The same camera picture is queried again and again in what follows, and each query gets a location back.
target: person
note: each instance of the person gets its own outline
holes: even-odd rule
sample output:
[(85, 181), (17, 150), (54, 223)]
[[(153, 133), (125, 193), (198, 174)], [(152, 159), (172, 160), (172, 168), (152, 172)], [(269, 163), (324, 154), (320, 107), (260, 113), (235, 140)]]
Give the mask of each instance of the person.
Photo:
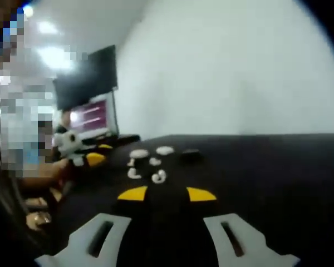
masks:
[[(8, 62), (10, 58), (10, 54), (15, 51), (16, 42), (15, 38), (10, 41), (10, 46), (3, 47), (3, 29), (7, 27), (10, 20), (16, 19), (17, 10), (19, 8), (24, 7), (30, 1), (27, 0), (1, 0), (0, 1), (0, 68), (3, 65), (3, 62)], [(68, 112), (64, 112), (62, 115), (62, 127), (69, 126), (69, 117)], [(64, 170), (67, 166), (68, 161), (63, 159), (57, 162), (45, 162), (45, 161), (38, 161), (38, 151), (34, 149), (28, 148), (28, 154), (26, 156), (26, 166), (28, 167), (29, 164), (31, 166), (27, 169), (34, 169), (36, 170), (37, 176), (36, 177), (24, 177), (20, 179), (20, 188), (22, 190), (38, 190), (43, 188), (48, 188), (52, 186), (55, 182), (60, 179), (60, 172)]]
[[(12, 16), (17, 14), (17, 9), (22, 8), (25, 4), (27, 1), (23, 0), (0, 0), (0, 68), (4, 62), (8, 62), (10, 58), (8, 55), (12, 51), (11, 47), (3, 47), (3, 29), (9, 26)], [(14, 50), (16, 44), (11, 43), (11, 45)], [(57, 165), (52, 165), (49, 170), (50, 178), (44, 177), (44, 180), (40, 179), (40, 182), (30, 181), (30, 179), (22, 180), (21, 187), (35, 190), (37, 187), (49, 186), (56, 175), (56, 169)], [(14, 208), (18, 204), (13, 202), (13, 196), (7, 195), (8, 190), (3, 188), (3, 185), (7, 185), (6, 181), (8, 181), (5, 179), (4, 172), (0, 158), (0, 263), (6, 266), (14, 266), (17, 263), (25, 266), (37, 266), (32, 261), (35, 254), (35, 248), (30, 241), (32, 238), (28, 237), (26, 232), (18, 230), (21, 217), (18, 216)]]
[(61, 121), (58, 124), (55, 133), (64, 134), (71, 127), (71, 110), (62, 110)]
[(38, 143), (24, 144), (24, 176), (19, 179), (22, 191), (42, 190), (55, 186), (62, 179), (62, 172), (68, 165), (68, 159), (51, 162), (52, 121), (38, 121)]

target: yellow marking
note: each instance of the yellow marking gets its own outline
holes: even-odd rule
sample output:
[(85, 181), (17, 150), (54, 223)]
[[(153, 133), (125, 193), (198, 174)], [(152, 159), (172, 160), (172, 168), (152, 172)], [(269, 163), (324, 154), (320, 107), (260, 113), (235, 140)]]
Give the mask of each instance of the yellow marking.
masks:
[(217, 200), (217, 198), (209, 191), (193, 187), (187, 187), (187, 190), (190, 202)]
[(112, 149), (112, 146), (106, 145), (106, 144), (102, 144), (98, 146), (101, 149)]
[(131, 201), (144, 201), (147, 186), (140, 186), (137, 188), (129, 189), (120, 194), (117, 199), (131, 200)]
[(89, 153), (87, 156), (87, 161), (89, 166), (93, 167), (105, 160), (105, 156), (100, 155), (98, 153)]

